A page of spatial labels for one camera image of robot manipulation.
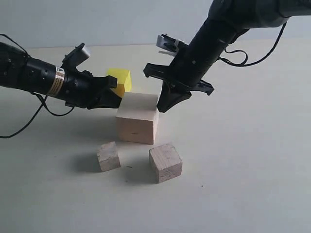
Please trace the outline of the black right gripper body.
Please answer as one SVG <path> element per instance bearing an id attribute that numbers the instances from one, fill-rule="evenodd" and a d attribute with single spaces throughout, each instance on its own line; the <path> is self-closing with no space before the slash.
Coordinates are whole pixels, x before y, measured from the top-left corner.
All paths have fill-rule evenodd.
<path id="1" fill-rule="evenodd" d="M 191 43 L 174 57 L 169 72 L 175 81 L 189 90 L 203 78 L 218 57 L 218 43 Z"/>

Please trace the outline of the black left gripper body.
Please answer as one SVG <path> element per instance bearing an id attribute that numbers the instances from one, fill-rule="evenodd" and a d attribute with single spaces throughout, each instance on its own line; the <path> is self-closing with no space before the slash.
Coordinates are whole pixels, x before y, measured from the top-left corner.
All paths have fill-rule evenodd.
<path id="1" fill-rule="evenodd" d="M 89 71 L 65 69 L 62 100 L 68 107 L 97 109 L 102 107 L 102 77 Z"/>

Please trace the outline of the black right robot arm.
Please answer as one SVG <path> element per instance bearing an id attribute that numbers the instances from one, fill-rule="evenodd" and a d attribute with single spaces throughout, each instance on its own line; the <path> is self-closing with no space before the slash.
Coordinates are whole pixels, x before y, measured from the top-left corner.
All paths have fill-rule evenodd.
<path id="1" fill-rule="evenodd" d="M 168 66 L 148 63 L 143 70 L 146 77 L 162 80 L 158 111 L 167 112 L 193 91 L 210 95 L 214 87 L 202 78 L 239 36 L 255 28 L 284 28 L 289 18 L 310 14 L 309 0 L 215 0 L 189 44 L 159 35 L 157 47 L 174 58 Z"/>

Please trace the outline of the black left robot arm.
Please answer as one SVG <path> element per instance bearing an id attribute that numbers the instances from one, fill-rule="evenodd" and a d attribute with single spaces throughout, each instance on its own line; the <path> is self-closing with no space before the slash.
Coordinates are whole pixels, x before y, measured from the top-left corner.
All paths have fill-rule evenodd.
<path id="1" fill-rule="evenodd" d="M 11 45 L 0 45 L 0 84 L 65 101 L 69 107 L 117 109 L 121 97 L 113 92 L 117 78 L 95 77 L 77 66 L 90 57 L 84 43 L 76 46 L 60 67 L 35 59 Z"/>

